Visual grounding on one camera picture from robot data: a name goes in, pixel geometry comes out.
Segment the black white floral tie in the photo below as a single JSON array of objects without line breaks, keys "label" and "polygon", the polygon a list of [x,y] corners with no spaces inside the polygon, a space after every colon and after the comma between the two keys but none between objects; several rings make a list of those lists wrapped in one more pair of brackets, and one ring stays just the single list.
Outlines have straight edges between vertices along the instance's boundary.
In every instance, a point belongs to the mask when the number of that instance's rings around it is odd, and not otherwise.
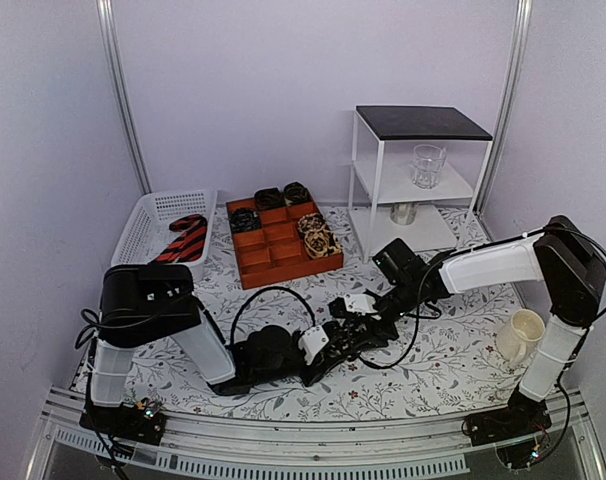
[{"label": "black white floral tie", "polygon": [[346,355],[356,355],[386,345],[387,341],[377,335],[370,322],[359,319],[345,320],[331,342],[336,352]]}]

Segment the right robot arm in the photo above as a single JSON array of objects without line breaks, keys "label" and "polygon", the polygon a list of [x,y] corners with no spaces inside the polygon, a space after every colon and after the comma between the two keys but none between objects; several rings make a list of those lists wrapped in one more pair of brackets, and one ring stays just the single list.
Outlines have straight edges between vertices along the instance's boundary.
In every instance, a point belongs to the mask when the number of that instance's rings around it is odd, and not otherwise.
[{"label": "right robot arm", "polygon": [[580,352],[593,324],[606,313],[606,250],[558,215],[543,227],[519,236],[424,262],[396,239],[379,252],[375,264],[393,288],[379,298],[359,296],[375,318],[394,323],[415,316],[420,304],[468,290],[504,283],[545,284],[551,317],[533,359],[500,415],[500,427],[520,436],[535,424],[540,406]]}]

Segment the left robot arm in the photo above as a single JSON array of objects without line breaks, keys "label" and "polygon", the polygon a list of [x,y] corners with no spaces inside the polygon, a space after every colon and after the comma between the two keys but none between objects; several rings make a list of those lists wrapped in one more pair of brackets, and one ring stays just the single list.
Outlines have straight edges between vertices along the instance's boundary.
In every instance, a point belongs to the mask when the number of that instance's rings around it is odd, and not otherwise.
[{"label": "left robot arm", "polygon": [[310,385],[330,370],[331,346],[340,324],[328,322],[288,332],[268,325],[240,342],[225,339],[194,293],[182,265],[129,264],[107,270],[98,311],[82,317],[92,331],[88,405],[111,434],[131,426],[124,390],[137,349],[169,338],[218,395],[248,393],[254,386],[297,376]]}]

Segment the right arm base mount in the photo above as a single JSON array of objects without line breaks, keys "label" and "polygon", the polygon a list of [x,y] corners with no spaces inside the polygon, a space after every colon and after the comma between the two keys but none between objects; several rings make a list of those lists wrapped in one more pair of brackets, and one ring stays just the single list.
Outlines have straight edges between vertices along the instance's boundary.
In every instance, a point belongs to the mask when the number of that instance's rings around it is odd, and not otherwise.
[{"label": "right arm base mount", "polygon": [[499,461],[510,470],[527,469],[542,460],[550,446],[547,429],[552,426],[547,404],[514,392],[505,407],[470,414],[462,433],[473,446],[500,443],[527,436],[522,442],[496,449]]}]

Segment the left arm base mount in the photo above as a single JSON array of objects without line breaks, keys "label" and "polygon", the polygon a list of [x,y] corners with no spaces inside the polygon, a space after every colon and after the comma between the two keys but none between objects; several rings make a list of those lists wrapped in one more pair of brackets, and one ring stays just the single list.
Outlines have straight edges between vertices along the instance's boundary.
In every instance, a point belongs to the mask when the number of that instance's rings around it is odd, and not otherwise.
[{"label": "left arm base mount", "polygon": [[88,385],[79,425],[110,438],[159,446],[167,421],[161,407],[161,402],[148,397],[134,405],[120,403],[116,407],[102,407],[92,400]]}]

